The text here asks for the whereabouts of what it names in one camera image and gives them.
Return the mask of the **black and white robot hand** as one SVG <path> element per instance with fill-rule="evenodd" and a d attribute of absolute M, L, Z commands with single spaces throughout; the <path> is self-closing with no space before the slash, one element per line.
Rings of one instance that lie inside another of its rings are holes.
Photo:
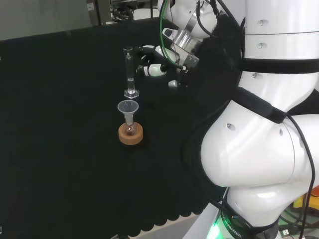
<path fill-rule="evenodd" d="M 187 87 L 192 71 L 199 58 L 180 47 L 162 50 L 161 46 L 144 45 L 135 48 L 140 58 L 137 73 L 149 78 L 163 78 L 169 71 L 176 72 L 176 78 L 169 80 L 171 88 Z"/>

